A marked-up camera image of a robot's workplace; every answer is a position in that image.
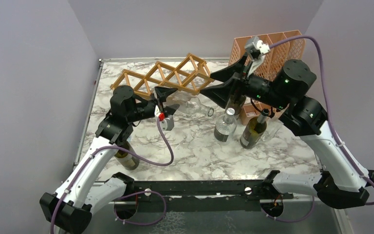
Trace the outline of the slim clear glass bottle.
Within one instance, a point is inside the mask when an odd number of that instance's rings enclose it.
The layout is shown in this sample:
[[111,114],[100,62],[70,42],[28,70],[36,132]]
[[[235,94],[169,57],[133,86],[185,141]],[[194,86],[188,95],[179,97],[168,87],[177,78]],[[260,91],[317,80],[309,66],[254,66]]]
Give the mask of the slim clear glass bottle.
[[211,117],[214,114],[214,108],[202,104],[197,96],[191,95],[190,93],[177,92],[172,97],[172,102],[178,104],[178,111],[187,116],[203,114]]

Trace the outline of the wooden lattice wine rack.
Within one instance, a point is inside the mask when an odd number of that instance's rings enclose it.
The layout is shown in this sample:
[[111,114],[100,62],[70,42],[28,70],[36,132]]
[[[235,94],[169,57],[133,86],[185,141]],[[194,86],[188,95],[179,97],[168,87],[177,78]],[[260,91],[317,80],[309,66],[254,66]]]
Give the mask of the wooden lattice wine rack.
[[155,86],[177,88],[179,91],[198,95],[213,81],[207,62],[188,53],[177,66],[157,61],[144,75],[124,69],[110,88],[114,91],[119,86],[127,85],[134,90],[135,94],[149,99]]

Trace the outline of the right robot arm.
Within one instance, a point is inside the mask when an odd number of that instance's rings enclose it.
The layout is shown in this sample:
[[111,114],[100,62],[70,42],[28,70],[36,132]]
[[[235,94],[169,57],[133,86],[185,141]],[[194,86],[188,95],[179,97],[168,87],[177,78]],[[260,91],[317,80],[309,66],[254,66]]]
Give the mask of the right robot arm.
[[374,170],[361,166],[331,132],[328,114],[307,91],[316,75],[299,59],[284,63],[273,81],[249,72],[246,58],[211,77],[221,84],[201,90],[218,106],[225,108],[231,95],[245,96],[281,110],[279,120],[295,136],[303,140],[324,165],[319,174],[295,175],[272,171],[262,184],[262,194],[274,198],[297,193],[319,198],[335,209],[369,204],[367,187],[374,185]]

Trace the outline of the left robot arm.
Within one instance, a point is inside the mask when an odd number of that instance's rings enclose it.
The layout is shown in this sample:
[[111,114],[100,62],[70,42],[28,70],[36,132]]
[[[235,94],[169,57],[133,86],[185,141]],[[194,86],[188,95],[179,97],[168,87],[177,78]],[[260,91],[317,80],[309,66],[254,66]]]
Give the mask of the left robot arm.
[[39,201],[45,218],[50,222],[50,233],[64,230],[70,234],[81,234],[88,227],[93,214],[116,198],[128,200],[133,196],[133,186],[118,178],[109,179],[104,185],[92,186],[105,165],[118,151],[126,152],[144,162],[143,158],[124,148],[124,143],[133,132],[133,123],[154,118],[157,128],[163,131],[174,127],[173,114],[178,106],[164,106],[168,96],[177,88],[156,86],[146,100],[135,93],[132,87],[120,85],[114,89],[110,99],[110,110],[100,122],[87,153],[70,176],[55,192],[44,193]]

